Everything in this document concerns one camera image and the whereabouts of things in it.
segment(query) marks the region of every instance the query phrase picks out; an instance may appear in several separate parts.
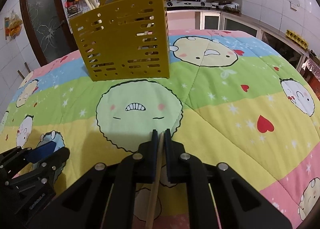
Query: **green cartoon face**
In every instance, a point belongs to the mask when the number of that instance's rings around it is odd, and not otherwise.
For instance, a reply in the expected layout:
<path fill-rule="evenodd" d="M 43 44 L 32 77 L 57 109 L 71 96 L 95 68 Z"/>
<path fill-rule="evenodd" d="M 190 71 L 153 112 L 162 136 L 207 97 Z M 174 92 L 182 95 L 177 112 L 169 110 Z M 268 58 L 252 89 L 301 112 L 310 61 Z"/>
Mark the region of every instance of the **green cartoon face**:
<path fill-rule="evenodd" d="M 97 121 L 103 135 L 118 148 L 135 152 L 152 130 L 173 134 L 182 119 L 182 103 L 156 82 L 135 80 L 115 85 L 102 95 Z"/>

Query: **yellow cartoon face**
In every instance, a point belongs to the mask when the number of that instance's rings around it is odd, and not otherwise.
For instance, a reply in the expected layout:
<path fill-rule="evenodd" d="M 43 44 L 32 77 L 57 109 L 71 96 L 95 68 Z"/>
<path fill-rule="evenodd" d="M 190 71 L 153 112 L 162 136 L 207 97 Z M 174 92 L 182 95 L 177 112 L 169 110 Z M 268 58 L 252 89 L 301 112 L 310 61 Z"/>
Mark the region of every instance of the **yellow cartoon face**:
<path fill-rule="evenodd" d="M 33 94 L 33 92 L 37 90 L 37 88 L 38 80 L 35 79 L 25 87 L 25 89 L 17 99 L 16 106 L 23 106 L 27 102 L 28 98 Z"/>
<path fill-rule="evenodd" d="M 316 177 L 312 181 L 310 181 L 308 187 L 305 189 L 301 196 L 298 208 L 298 214 L 300 214 L 301 220 L 304 220 L 307 217 L 313 206 L 316 204 L 319 196 L 320 179 Z"/>
<path fill-rule="evenodd" d="M 237 54 L 218 40 L 190 36 L 175 41 L 170 50 L 176 58 L 205 67 L 227 67 L 238 60 Z"/>
<path fill-rule="evenodd" d="M 22 83 L 20 84 L 19 88 L 22 88 L 23 86 L 25 86 L 25 84 L 27 84 L 29 82 L 29 80 L 32 78 L 33 76 L 33 72 L 31 71 L 26 77 L 25 79 L 22 81 Z"/>

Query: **cartoon face print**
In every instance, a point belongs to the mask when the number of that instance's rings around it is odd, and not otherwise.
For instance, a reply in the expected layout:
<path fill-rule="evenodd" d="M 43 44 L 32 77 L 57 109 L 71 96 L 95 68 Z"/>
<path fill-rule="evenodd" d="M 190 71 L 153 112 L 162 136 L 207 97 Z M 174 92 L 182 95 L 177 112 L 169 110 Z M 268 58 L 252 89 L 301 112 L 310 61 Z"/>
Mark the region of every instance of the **cartoon face print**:
<path fill-rule="evenodd" d="M 39 81 L 35 79 L 25 87 L 25 89 L 17 99 L 17 107 L 23 106 L 27 102 L 28 98 L 33 94 L 33 92 L 38 89 L 38 82 Z"/>
<path fill-rule="evenodd" d="M 0 123 L 0 135 L 1 135 L 2 132 L 3 132 L 5 123 L 7 122 L 8 115 L 9 115 L 9 112 L 6 111 L 6 112 L 4 113 L 4 116 L 3 116 L 2 120 L 1 120 L 1 123 Z"/>
<path fill-rule="evenodd" d="M 302 112 L 312 116 L 315 111 L 315 103 L 308 90 L 292 78 L 282 79 L 280 83 L 288 99 Z"/>
<path fill-rule="evenodd" d="M 46 134 L 42 134 L 40 136 L 40 142 L 38 143 L 36 148 L 38 148 L 38 147 L 40 147 L 42 145 L 45 145 L 45 144 L 47 144 L 47 143 L 49 143 L 51 141 L 56 143 L 56 147 L 54 148 L 54 150 L 52 152 L 48 152 L 47 149 L 44 149 L 44 153 L 47 156 L 49 156 L 50 154 L 52 154 L 55 151 L 59 150 L 60 148 L 65 147 L 65 144 L 64 144 L 63 137 L 62 137 L 61 133 L 56 132 L 56 131 L 51 131 L 51 132 L 47 132 Z M 33 169 L 38 168 L 40 163 L 41 162 L 33 164 Z M 56 171 L 54 173 L 53 181 L 57 180 L 57 178 L 61 174 L 64 166 L 65 166 L 65 163 L 63 163 L 61 167 L 57 167 L 57 169 L 56 169 Z"/>
<path fill-rule="evenodd" d="M 97 105 L 100 131 L 118 148 L 135 152 L 149 141 L 152 130 L 180 126 L 182 103 L 171 90 L 155 81 L 134 80 L 117 84 L 102 95 Z"/>
<path fill-rule="evenodd" d="M 33 116 L 26 116 L 17 131 L 17 146 L 23 147 L 32 131 Z"/>
<path fill-rule="evenodd" d="M 313 206 L 316 204 L 320 196 L 320 179 L 318 177 L 314 178 L 308 184 L 301 196 L 299 203 L 298 214 L 300 214 L 301 220 L 304 220 L 310 213 Z"/>
<path fill-rule="evenodd" d="M 19 88 L 22 88 L 23 86 L 25 86 L 25 84 L 27 84 L 29 82 L 29 80 L 32 78 L 34 71 L 31 71 L 26 77 L 25 79 L 22 81 L 22 83 L 20 84 Z"/>
<path fill-rule="evenodd" d="M 197 36 L 179 38 L 170 50 L 176 58 L 196 66 L 226 67 L 238 60 L 237 54 L 219 41 Z"/>

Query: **wall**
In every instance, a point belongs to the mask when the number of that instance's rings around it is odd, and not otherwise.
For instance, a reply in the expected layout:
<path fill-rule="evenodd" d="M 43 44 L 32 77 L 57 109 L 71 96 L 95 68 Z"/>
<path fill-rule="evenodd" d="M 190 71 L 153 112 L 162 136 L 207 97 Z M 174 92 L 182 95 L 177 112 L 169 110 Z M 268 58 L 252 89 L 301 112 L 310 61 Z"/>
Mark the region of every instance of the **wall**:
<path fill-rule="evenodd" d="M 299 0 L 297 11 L 289 0 L 243 0 L 242 13 L 286 32 L 293 30 L 309 43 L 309 48 L 320 55 L 320 7 L 316 0 Z"/>

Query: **yellow egg tray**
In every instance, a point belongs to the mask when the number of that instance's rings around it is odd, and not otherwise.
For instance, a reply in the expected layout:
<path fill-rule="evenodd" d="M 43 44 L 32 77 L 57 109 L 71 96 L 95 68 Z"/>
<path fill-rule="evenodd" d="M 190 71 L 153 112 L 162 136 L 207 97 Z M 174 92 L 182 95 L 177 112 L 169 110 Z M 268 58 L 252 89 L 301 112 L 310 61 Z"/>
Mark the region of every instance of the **yellow egg tray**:
<path fill-rule="evenodd" d="M 307 50 L 308 49 L 308 43 L 305 39 L 303 39 L 300 35 L 296 34 L 294 31 L 287 30 L 285 34 L 289 39 L 296 42 L 300 47 Z"/>

